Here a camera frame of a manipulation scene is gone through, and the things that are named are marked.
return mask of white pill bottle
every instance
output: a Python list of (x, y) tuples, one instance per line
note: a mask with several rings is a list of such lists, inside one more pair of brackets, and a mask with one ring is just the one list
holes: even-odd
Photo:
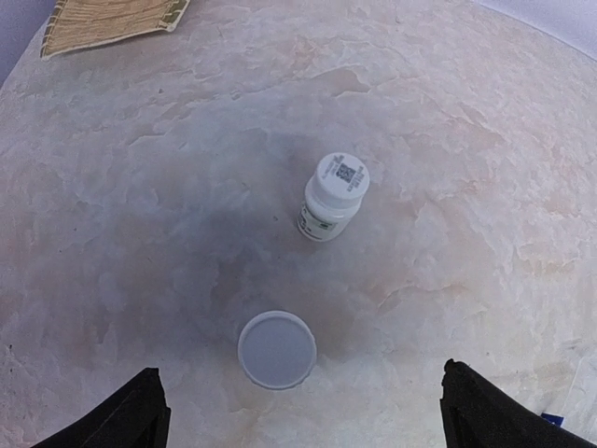
[(313, 241), (336, 238), (356, 215), (369, 188), (369, 172), (350, 154), (325, 156), (305, 187), (298, 229)]

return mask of woven mat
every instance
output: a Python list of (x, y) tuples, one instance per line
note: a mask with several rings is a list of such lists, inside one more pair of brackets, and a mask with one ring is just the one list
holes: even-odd
[(42, 59), (133, 35), (173, 31), (190, 0), (58, 0), (41, 47)]

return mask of white plastic lid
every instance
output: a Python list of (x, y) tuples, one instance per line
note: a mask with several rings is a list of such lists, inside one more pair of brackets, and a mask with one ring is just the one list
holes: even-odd
[(342, 152), (325, 156), (317, 165), (313, 194), (323, 205), (337, 210), (358, 206), (367, 193), (370, 178), (365, 164)]
[(238, 357), (253, 383), (284, 390), (309, 376), (317, 360), (317, 346), (309, 327), (298, 317), (284, 311), (268, 311), (244, 326)]

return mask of container lid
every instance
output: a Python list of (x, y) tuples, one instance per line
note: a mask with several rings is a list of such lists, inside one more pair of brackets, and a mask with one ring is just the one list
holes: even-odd
[(357, 157), (342, 152), (325, 156), (317, 165), (313, 194), (325, 206), (358, 206), (369, 188), (369, 171)]
[(256, 385), (289, 389), (309, 376), (317, 359), (317, 346), (309, 327), (295, 315), (268, 311), (244, 326), (238, 357)]

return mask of barcode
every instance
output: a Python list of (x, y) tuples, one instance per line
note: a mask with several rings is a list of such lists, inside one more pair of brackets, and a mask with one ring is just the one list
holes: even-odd
[(365, 175), (363, 174), (363, 167), (359, 167), (358, 169), (358, 173), (356, 173), (356, 175), (354, 176), (354, 180), (351, 183), (351, 185), (348, 186), (348, 191), (352, 191), (353, 189), (358, 189), (358, 187), (361, 185), (361, 181), (363, 180), (363, 178), (365, 177)]
[(356, 174), (356, 170), (353, 168), (346, 166), (344, 163), (340, 164), (340, 168), (336, 172), (336, 176), (342, 179), (347, 184), (350, 184), (353, 181), (353, 177)]

